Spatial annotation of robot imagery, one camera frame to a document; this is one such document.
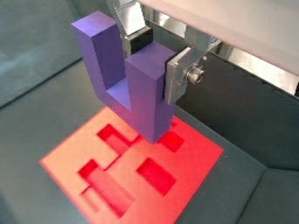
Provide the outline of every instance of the purple u-shaped block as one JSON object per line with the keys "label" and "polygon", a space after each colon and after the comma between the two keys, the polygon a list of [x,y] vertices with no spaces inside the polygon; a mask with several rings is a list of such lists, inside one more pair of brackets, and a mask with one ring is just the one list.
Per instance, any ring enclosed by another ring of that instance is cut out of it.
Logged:
{"label": "purple u-shaped block", "polygon": [[154,144],[174,118],[165,101],[165,62],[174,52],[154,42],[125,60],[117,22],[99,11],[72,26],[98,98]]}

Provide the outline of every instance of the silver screw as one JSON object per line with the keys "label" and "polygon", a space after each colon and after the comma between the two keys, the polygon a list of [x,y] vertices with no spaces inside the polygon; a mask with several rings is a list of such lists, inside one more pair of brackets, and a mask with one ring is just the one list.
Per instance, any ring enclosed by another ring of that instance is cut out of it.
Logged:
{"label": "silver screw", "polygon": [[203,77],[205,71],[202,70],[202,67],[193,65],[186,73],[186,80],[195,85],[202,81]]}

